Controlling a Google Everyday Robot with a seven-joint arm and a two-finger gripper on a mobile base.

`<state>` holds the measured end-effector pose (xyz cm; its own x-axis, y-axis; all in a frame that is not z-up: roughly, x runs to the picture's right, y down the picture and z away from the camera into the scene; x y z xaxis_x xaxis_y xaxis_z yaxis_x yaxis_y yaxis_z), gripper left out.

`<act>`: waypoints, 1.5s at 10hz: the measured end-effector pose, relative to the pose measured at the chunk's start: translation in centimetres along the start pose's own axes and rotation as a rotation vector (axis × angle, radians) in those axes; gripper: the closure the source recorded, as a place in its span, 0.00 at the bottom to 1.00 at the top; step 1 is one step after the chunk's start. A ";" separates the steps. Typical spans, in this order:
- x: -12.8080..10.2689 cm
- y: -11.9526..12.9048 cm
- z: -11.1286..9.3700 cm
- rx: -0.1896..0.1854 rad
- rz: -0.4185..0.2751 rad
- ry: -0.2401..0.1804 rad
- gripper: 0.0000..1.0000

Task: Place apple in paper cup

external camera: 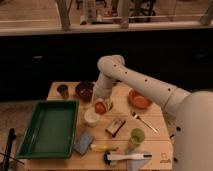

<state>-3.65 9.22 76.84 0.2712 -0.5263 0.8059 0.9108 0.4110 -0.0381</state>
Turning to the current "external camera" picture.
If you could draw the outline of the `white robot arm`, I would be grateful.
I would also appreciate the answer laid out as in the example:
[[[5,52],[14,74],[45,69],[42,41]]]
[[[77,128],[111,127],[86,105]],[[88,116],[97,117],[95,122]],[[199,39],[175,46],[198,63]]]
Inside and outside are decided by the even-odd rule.
[[[95,97],[109,98],[119,80],[176,118],[173,171],[213,171],[213,92],[189,92],[138,73],[120,55],[101,57],[97,67]]]

